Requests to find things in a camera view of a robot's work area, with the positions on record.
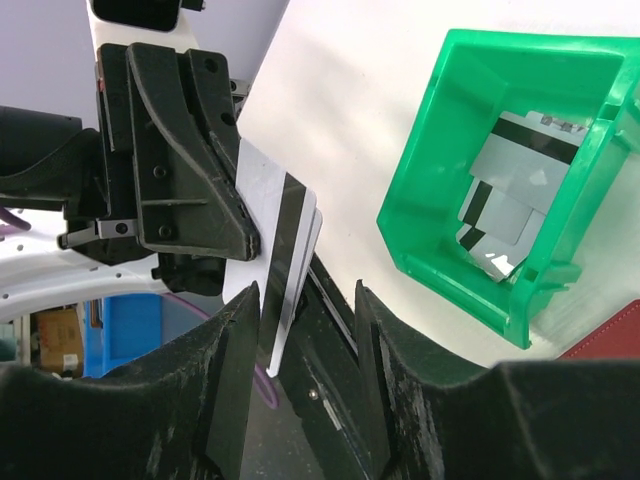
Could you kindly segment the white striped card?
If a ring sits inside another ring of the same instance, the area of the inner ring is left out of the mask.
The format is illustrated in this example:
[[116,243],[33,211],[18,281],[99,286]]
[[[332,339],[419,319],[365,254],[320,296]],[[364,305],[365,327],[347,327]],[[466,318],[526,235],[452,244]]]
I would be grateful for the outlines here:
[[316,248],[316,244],[317,244],[317,241],[318,241],[318,237],[319,237],[319,234],[320,234],[322,223],[323,223],[323,215],[322,215],[321,211],[318,208],[316,208],[315,211],[314,211],[314,217],[313,217],[313,222],[312,222],[312,225],[311,225],[309,240],[307,242],[305,254],[304,254],[304,257],[303,257],[302,270],[301,270],[301,275],[300,275],[298,288],[297,288],[297,292],[296,292],[296,303],[295,303],[295,306],[298,306],[299,301],[300,301],[300,297],[301,297],[301,294],[302,294],[303,286],[304,286],[304,283],[306,281],[306,277],[307,277],[307,274],[308,274],[308,271],[309,271],[309,268],[310,268],[311,259],[312,259],[313,255],[314,255],[314,251],[315,251],[315,248]]
[[240,141],[236,190],[258,229],[260,253],[251,261],[226,262],[222,299],[259,287],[259,344],[270,356],[266,373],[279,374],[295,316],[296,292],[309,240],[316,194],[246,140]]

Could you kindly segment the red card holder wallet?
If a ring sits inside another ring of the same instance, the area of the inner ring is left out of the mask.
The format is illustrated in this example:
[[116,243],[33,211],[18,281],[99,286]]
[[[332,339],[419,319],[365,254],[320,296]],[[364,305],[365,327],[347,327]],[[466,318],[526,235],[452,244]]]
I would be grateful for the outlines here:
[[639,300],[635,299],[558,356],[559,360],[639,359]]

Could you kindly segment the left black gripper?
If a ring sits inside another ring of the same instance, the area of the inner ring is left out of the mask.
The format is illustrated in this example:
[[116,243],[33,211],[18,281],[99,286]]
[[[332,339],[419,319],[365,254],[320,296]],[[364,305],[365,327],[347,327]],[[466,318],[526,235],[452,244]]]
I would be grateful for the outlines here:
[[219,52],[106,43],[96,62],[98,158],[58,242],[108,266],[156,255],[172,292],[217,295],[260,235],[235,188],[240,136]]

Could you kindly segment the white striped card back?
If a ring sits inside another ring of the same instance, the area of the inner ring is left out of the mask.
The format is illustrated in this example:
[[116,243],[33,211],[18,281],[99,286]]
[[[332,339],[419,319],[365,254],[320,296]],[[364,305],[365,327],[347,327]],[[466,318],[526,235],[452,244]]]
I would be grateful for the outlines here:
[[317,241],[318,241],[318,237],[319,237],[319,234],[320,234],[322,223],[323,223],[323,215],[322,215],[321,211],[318,208],[316,208],[315,211],[314,211],[314,217],[313,217],[313,222],[312,222],[312,225],[311,225],[309,240],[307,242],[305,254],[304,254],[304,257],[303,257],[302,270],[301,270],[301,275],[300,275],[298,288],[297,288],[297,292],[296,292],[296,303],[295,303],[295,306],[298,306],[299,301],[300,301],[300,297],[301,297],[301,294],[302,294],[303,286],[304,286],[304,283],[306,281],[306,277],[307,277],[307,274],[308,274],[308,271],[309,271],[309,268],[310,268],[311,259],[312,259],[313,255],[314,255],[314,251],[315,251],[315,248],[316,248],[316,244],[317,244]]

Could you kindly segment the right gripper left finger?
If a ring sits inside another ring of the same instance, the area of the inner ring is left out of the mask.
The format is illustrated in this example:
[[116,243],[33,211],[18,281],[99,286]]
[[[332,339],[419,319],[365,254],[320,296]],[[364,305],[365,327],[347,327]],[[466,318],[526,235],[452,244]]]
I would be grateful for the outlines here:
[[1,368],[5,479],[236,479],[258,343],[257,286],[98,378]]

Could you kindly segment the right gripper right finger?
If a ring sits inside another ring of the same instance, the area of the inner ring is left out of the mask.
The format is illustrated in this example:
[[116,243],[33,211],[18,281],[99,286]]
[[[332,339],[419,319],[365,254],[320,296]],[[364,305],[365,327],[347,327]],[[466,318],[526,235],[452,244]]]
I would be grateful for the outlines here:
[[635,479],[635,360],[481,367],[355,289],[358,363],[377,479]]

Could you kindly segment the green plastic card tray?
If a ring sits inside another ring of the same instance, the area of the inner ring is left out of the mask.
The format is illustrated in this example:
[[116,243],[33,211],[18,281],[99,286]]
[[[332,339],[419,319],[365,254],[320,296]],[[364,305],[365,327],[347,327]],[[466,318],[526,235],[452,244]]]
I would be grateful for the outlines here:
[[[450,31],[377,218],[396,267],[528,348],[534,318],[586,275],[576,253],[639,145],[638,98],[635,37]],[[586,140],[532,253],[496,282],[456,241],[457,210],[500,114],[531,111],[584,126]]]

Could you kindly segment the white striped card front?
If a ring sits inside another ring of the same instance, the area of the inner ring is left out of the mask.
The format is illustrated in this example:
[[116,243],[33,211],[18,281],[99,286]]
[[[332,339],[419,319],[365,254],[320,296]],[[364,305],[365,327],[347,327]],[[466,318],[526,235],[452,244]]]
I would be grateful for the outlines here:
[[296,292],[309,240],[316,194],[246,140],[240,141],[236,190],[258,229],[260,253],[251,261],[226,262],[222,299],[259,287],[259,344],[270,356],[266,373],[279,374],[295,316]]

